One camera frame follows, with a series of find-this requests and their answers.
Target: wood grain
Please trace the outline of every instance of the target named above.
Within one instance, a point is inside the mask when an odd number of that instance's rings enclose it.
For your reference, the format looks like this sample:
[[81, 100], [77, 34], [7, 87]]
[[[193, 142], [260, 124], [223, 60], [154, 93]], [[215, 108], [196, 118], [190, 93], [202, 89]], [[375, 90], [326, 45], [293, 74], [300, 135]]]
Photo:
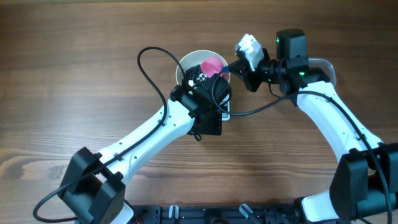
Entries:
[[[386, 143], [398, 136], [396, 2], [154, 1], [0, 6], [0, 222], [36, 223], [34, 205], [60, 183], [74, 152], [121, 139], [161, 107], [136, 55], [155, 45], [177, 58], [208, 49], [235, 60], [252, 33], [275, 57], [275, 33], [302, 28], [311, 57], [329, 59], [336, 90]], [[146, 52], [165, 96], [176, 64]], [[233, 111], [273, 100], [233, 78]], [[132, 204], [291, 202], [329, 187], [336, 159], [312, 121], [288, 101], [223, 125], [221, 137], [184, 136], [133, 178]], [[57, 198], [40, 211], [71, 213]], [[370, 218], [383, 223], [385, 215]]]

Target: white cup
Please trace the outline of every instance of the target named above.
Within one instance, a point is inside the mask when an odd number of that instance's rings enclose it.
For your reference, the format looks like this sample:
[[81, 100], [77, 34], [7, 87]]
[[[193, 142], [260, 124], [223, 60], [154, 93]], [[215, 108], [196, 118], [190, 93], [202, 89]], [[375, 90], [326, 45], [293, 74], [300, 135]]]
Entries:
[[[200, 65], [208, 57], [217, 57], [223, 62], [224, 66], [228, 65], [226, 60], [221, 55], [219, 55], [216, 52], [212, 52], [210, 50], [197, 50], [197, 51], [191, 52], [191, 53], [187, 54], [184, 58], [181, 59], [180, 64], [181, 64], [182, 68], [184, 69], [184, 72], [186, 72], [189, 68], [192, 68], [196, 65]], [[224, 72], [223, 77], [225, 80], [228, 81], [228, 83], [231, 80], [231, 74], [229, 72]], [[181, 72], [181, 69], [179, 66], [177, 66], [177, 68], [175, 69], [175, 79], [176, 79], [178, 85], [182, 84], [182, 80], [184, 79], [184, 77], [182, 75], [182, 72]]]

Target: black cable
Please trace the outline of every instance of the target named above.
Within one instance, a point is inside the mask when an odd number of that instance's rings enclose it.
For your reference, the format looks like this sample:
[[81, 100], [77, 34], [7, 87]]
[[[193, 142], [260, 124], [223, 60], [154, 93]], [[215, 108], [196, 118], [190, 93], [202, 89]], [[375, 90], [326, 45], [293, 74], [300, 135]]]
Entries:
[[367, 220], [364, 219], [364, 218], [359, 218], [359, 220], [360, 220], [361, 222], [365, 223], [365, 224], [372, 224], [371, 222], [367, 221]]
[[231, 99], [232, 99], [232, 88], [231, 88], [231, 86], [229, 86], [229, 93], [228, 93], [228, 99], [225, 101], [225, 102], [222, 102], [221, 104], [220, 104], [220, 106], [224, 106], [224, 105], [226, 105]]
[[51, 192], [50, 194], [48, 194], [46, 197], [44, 197], [33, 209], [33, 217], [40, 221], [40, 222], [45, 222], [45, 223], [61, 223], [61, 222], [70, 222], [70, 221], [75, 221], [77, 220], [77, 217], [72, 217], [72, 218], [60, 218], [60, 219], [47, 219], [47, 218], [43, 218], [40, 217], [38, 214], [39, 208], [48, 200], [50, 200], [52, 197], [54, 197], [55, 195], [57, 195], [59, 192], [66, 190], [68, 187], [77, 184], [79, 182], [81, 182], [82, 180], [94, 175], [94, 174], [98, 174], [100, 173], [105, 167], [107, 167], [108, 165], [112, 164], [115, 161], [118, 161], [119, 159], [121, 159], [125, 154], [127, 154], [129, 151], [131, 151], [132, 149], [134, 149], [135, 147], [137, 147], [138, 145], [140, 145], [142, 142], [144, 142], [146, 139], [148, 139], [151, 135], [153, 135], [164, 123], [165, 119], [166, 119], [166, 115], [167, 115], [167, 103], [166, 103], [166, 99], [164, 98], [162, 92], [159, 90], [159, 88], [155, 85], [155, 83], [148, 77], [148, 75], [146, 74], [146, 72], [144, 71], [144, 69], [141, 66], [141, 55], [142, 53], [144, 53], [147, 50], [160, 50], [165, 52], [166, 54], [168, 54], [169, 56], [171, 56], [175, 62], [177, 63], [177, 65], [180, 67], [182, 74], [184, 75], [185, 72], [180, 64], [180, 62], [174, 57], [174, 55], [172, 55], [170, 52], [168, 52], [167, 50], [164, 50], [160, 47], [146, 47], [144, 49], [142, 49], [137, 56], [137, 64], [139, 67], [139, 70], [142, 72], [142, 74], [145, 76], [145, 78], [148, 80], [148, 82], [155, 88], [156, 92], [159, 94], [160, 98], [162, 99], [163, 102], [163, 107], [164, 107], [164, 112], [163, 112], [163, 116], [162, 119], [160, 119], [159, 123], [148, 133], [146, 134], [142, 139], [138, 140], [136, 143], [134, 143], [132, 146], [128, 147], [127, 149], [125, 149], [123, 152], [121, 152], [120, 154], [118, 154], [117, 156], [115, 156], [114, 158], [110, 159], [108, 162], [105, 162], [102, 166], [97, 167], [97, 169], [81, 176], [79, 179], [70, 182], [68, 184], [65, 184], [64, 186], [58, 188], [57, 190], [54, 190], [53, 192]]
[[258, 109], [255, 109], [255, 110], [252, 110], [252, 111], [248, 111], [248, 112], [234, 113], [234, 112], [229, 112], [229, 111], [224, 110], [224, 109], [216, 102], [216, 99], [215, 99], [215, 96], [214, 96], [214, 93], [215, 93], [215, 86], [216, 86], [216, 84], [217, 84], [218, 79], [220, 78], [220, 75], [221, 75], [226, 69], [228, 69], [229, 67], [232, 67], [234, 64], [238, 63], [240, 60], [241, 60], [241, 59], [239, 59], [239, 60], [237, 60], [237, 61], [235, 61], [235, 62], [229, 64], [228, 66], [224, 67], [219, 73], [216, 74], [216, 76], [217, 76], [217, 77], [216, 77], [216, 80], [214, 81], [213, 86], [211, 87], [211, 97], [212, 97], [212, 99], [213, 99], [214, 104], [218, 107], [218, 109], [219, 109], [220, 111], [222, 111], [222, 112], [224, 112], [224, 113], [226, 113], [226, 114], [234, 115], [234, 116], [247, 116], [247, 115], [250, 115], [250, 114], [258, 113], [258, 112], [263, 111], [263, 110], [265, 110], [265, 109], [267, 109], [267, 108], [270, 108], [271, 106], [274, 106], [275, 104], [277, 104], [277, 103], [279, 103], [279, 102], [281, 102], [281, 101], [283, 101], [283, 100], [286, 100], [286, 99], [289, 97], [289, 96], [282, 96], [282, 97], [278, 98], [278, 100], [275, 100], [275, 101], [273, 101], [273, 102], [271, 102], [271, 103], [269, 103], [269, 104], [267, 104], [267, 105], [265, 105], [265, 106], [262, 106], [262, 107], [260, 107], [260, 108], [258, 108]]
[[278, 79], [282, 80], [282, 64], [286, 61], [286, 58], [282, 58], [282, 60], [280, 60], [279, 64], [278, 64]]
[[271, 93], [272, 96], [274, 96], [274, 97], [276, 97], [276, 98], [280, 98], [280, 96], [278, 96], [278, 95], [276, 95], [276, 94], [274, 94], [274, 93], [272, 92], [271, 83], [268, 83], [268, 89], [269, 89], [269, 92]]

